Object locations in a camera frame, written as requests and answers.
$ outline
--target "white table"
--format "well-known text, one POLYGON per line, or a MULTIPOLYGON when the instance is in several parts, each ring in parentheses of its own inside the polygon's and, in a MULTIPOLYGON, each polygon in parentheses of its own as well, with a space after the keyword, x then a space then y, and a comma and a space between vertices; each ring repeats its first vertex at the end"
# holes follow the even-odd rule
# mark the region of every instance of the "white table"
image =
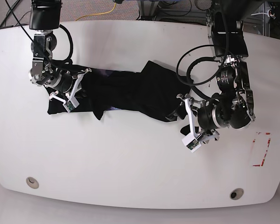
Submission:
MULTIPOLYGON (((63 23, 72 34, 76 64, 141 71, 148 60, 174 69, 187 50, 208 43, 206 27, 148 21, 63 23)), ((56 30, 55 59, 67 56, 69 42, 56 30)), ((139 112, 48 115, 48 94, 32 85, 29 39, 21 28, 0 30, 0 183, 4 188, 53 199, 130 208, 212 208, 269 201, 280 182, 280 41, 245 34, 256 122, 248 129, 220 129, 220 141, 195 153, 179 133, 187 119, 172 123, 139 112), (253 167, 256 132, 272 133, 266 161, 253 167), (32 189, 27 177, 40 184, 32 189), (237 201, 230 193, 245 193, 237 201)), ((201 56, 191 53, 181 70, 201 56)), ((195 80, 217 69, 198 65, 195 80)), ((215 81, 200 87, 218 91, 215 81)))

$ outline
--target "yellow cable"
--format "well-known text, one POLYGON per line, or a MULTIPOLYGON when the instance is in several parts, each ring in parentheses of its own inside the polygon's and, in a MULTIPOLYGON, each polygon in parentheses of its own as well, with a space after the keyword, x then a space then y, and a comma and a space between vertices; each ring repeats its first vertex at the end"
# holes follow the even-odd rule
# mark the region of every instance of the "yellow cable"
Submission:
POLYGON ((78 21, 78 20, 80 20, 80 19, 82 19, 82 18, 84 18, 84 17, 88 17, 88 16, 103 15, 103 14, 111 13, 111 12, 115 9, 115 7, 116 7, 116 3, 114 4, 113 9, 112 9, 111 11, 109 11, 109 12, 105 12, 105 13, 95 13, 95 14, 90 14, 90 15, 83 15, 83 16, 77 18, 75 21, 78 21))

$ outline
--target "white table surface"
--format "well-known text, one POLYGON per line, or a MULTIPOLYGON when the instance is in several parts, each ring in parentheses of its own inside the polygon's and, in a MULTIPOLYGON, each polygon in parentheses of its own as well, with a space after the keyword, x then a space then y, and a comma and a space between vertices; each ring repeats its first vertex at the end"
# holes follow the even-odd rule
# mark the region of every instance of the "white table surface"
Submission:
MULTIPOLYGON (((141 71, 148 60, 174 69, 187 50, 208 44, 206 27, 148 21, 63 23, 74 40, 76 64, 141 71)), ((54 59, 69 42, 56 30, 54 59)), ((48 94, 32 85, 29 39, 21 28, 0 30, 0 184, 53 199, 130 208, 212 208, 269 201, 280 182, 280 40, 245 34, 256 122, 248 129, 222 129, 220 141, 190 152, 180 129, 187 120, 163 123, 139 112, 48 115, 48 94), (253 167, 256 132, 272 133, 263 167, 253 167), (26 184, 38 180, 39 189, 26 184), (237 201, 230 193, 243 188, 237 201)), ((210 48, 191 53, 181 70, 210 48)), ((202 81, 216 63, 193 70, 202 81)), ((200 87, 218 91, 215 81, 200 87)))

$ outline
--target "metal grommet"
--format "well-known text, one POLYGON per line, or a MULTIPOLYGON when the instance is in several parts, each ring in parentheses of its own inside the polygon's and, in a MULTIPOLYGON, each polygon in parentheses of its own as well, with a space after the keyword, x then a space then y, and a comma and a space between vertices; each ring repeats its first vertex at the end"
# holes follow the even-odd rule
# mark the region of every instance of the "metal grommet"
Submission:
POLYGON ((26 183, 28 184, 29 187, 33 189, 38 189, 39 188, 39 183, 36 179, 33 177, 27 177, 26 183))
POLYGON ((241 188, 235 189, 230 193, 230 199, 231 200, 238 200, 240 199, 244 194, 244 190, 241 188))

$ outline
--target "black garment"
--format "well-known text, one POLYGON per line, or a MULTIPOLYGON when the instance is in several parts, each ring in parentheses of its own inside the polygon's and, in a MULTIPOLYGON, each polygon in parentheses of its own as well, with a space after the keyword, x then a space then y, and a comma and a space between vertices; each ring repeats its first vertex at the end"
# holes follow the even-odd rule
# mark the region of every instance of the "black garment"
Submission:
MULTIPOLYGON (((101 119, 104 111, 112 107, 139 111, 147 116, 169 122, 166 117, 176 110, 181 100, 177 94, 189 93, 190 87, 182 84, 175 72, 151 61, 140 73, 113 71, 109 76, 101 70, 82 79, 82 88, 88 97, 77 98, 80 105, 72 112, 93 111, 101 119)), ((53 99, 49 103, 49 114, 66 112, 61 102, 53 99)))

